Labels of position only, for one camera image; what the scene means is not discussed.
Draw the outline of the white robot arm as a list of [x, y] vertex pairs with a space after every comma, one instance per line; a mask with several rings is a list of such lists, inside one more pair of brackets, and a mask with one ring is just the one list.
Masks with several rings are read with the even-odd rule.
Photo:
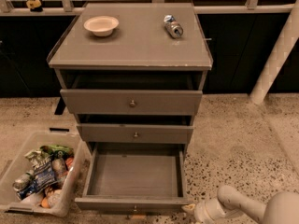
[[281, 191], [264, 204], [224, 185], [219, 187], [216, 198], [183, 205], [182, 210], [194, 216], [195, 224], [216, 224], [218, 219], [243, 214], [257, 224], [299, 224], [299, 194]]

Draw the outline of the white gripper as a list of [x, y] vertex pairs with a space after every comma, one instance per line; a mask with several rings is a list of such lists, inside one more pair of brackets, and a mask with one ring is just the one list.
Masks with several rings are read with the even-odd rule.
[[215, 224], [221, 218], [236, 218], [243, 215], [238, 209], [228, 209], [216, 198], [202, 201], [197, 205], [194, 203], [183, 205], [182, 210], [187, 214], [194, 214], [199, 224]]

